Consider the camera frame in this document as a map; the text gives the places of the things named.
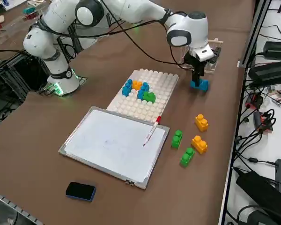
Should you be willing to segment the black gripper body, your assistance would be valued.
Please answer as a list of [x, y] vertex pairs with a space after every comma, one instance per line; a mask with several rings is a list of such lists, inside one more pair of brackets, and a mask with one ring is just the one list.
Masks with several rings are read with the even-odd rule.
[[190, 69], [193, 70], [204, 69], [208, 62], [209, 60], [200, 61], [197, 56], [194, 57], [189, 53], [186, 53], [184, 55], [184, 64], [186, 64]]

